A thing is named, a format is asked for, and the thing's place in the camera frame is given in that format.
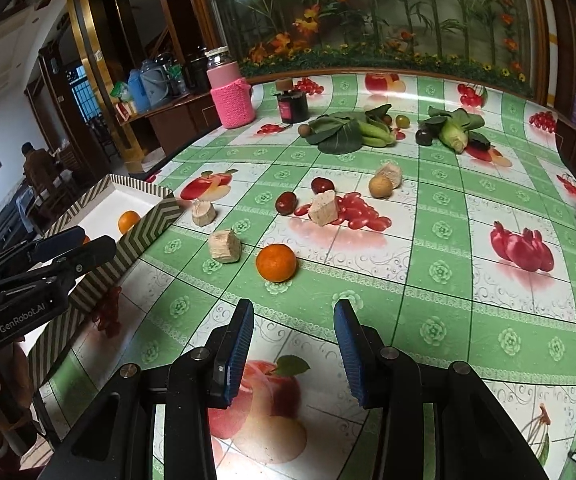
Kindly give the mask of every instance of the cardboard tray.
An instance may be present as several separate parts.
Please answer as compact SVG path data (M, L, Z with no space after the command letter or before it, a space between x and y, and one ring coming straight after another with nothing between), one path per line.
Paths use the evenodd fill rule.
M117 227L121 213L133 209L141 215L125 235ZM30 378L39 388L50 368L71 346L72 336L99 299L139 256L181 214L172 190L127 176L106 175L88 190L54 225L45 237L81 225L90 238L109 235L117 240L114 259L77 280L70 291L68 309L45 325L28 352Z

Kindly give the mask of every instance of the brown jar lid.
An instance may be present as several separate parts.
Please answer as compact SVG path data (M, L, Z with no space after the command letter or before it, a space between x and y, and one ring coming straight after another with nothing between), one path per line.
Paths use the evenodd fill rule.
M292 84L292 78L290 77L277 79L274 84L276 85L279 92L289 92L294 88L294 85Z

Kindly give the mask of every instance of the chevron striped box edge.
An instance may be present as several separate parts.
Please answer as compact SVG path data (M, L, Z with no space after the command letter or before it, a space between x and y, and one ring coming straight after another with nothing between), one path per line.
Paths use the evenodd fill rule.
M85 313L94 308L106 291L181 214L171 189L128 176L108 174L61 215L44 238L70 227L69 223L77 213L113 184L153 194L160 197L161 201L117 241L117 253L112 261L84 276L70 292L68 309L51 320L39 336L28 354L30 378L35 390L45 383L52 365L70 348L72 337L85 320Z

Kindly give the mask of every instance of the bottle lid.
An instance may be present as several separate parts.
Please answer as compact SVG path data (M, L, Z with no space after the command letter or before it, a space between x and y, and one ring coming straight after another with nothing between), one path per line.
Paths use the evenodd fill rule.
M277 81L275 81L274 84L279 92L289 92L294 88L291 77L284 77L281 79L277 79Z
M217 54L223 54L224 52L228 52L229 48L227 46L220 46L217 48L213 48L206 52L206 57L216 56Z

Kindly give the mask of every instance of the bolt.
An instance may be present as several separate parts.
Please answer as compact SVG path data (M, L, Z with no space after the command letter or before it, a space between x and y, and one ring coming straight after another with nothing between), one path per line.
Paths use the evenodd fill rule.
M454 371L459 375L468 375L470 373L470 365L463 361L456 361L452 364Z
M195 361L203 361L210 357L210 349L205 346L200 346L190 352L190 357Z
M119 370L119 375L124 379L128 379L132 377L134 374L138 372L138 366L135 364L129 363L127 365L123 365Z
M381 350L379 350L381 357L391 361L392 359L396 359L399 357L399 350L392 346L385 346Z

